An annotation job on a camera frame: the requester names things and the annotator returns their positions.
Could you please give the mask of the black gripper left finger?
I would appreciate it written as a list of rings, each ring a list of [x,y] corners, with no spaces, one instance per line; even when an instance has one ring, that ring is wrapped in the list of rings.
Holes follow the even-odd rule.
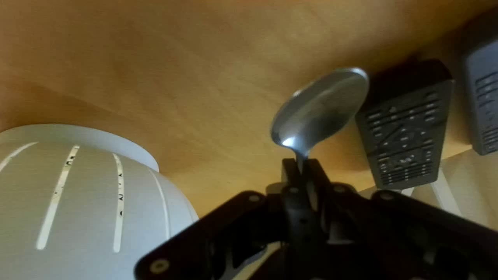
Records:
[[[136,280],[228,280],[271,243],[292,240],[289,188],[301,179],[295,159],[282,160],[281,192],[242,192],[145,254]]]

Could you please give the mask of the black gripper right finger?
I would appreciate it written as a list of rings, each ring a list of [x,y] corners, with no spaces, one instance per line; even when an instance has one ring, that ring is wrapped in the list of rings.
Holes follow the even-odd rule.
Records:
[[[329,243],[366,249],[388,280],[498,280],[497,230],[390,190],[363,198],[318,160],[304,176]]]

